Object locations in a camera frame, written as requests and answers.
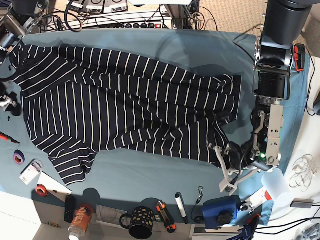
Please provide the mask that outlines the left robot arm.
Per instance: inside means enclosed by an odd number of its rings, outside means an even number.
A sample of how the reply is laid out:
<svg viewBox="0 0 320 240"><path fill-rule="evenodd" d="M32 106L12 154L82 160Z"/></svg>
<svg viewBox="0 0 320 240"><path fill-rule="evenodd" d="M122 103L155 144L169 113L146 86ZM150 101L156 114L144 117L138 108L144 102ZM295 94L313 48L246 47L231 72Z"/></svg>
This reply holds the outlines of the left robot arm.
<svg viewBox="0 0 320 240"><path fill-rule="evenodd" d="M256 96L251 113L253 130L242 146L231 142L223 151L226 168L241 174L244 169L268 171L280 164L281 101L291 94L294 41L300 35L317 0L269 0L261 36L255 42L252 92Z"/></svg>

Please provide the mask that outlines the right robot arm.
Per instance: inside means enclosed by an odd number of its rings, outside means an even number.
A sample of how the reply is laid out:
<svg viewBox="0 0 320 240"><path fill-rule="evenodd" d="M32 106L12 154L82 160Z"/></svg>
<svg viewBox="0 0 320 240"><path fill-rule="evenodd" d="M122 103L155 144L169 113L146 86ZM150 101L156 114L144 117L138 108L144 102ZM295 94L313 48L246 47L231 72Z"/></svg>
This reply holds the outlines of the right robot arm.
<svg viewBox="0 0 320 240"><path fill-rule="evenodd" d="M0 20L0 63L3 64L14 50L23 43L26 35L39 24L49 6L48 0L12 0L7 13ZM7 92L6 82L9 78L0 80L0 107L13 116L22 113L17 94Z"/></svg>

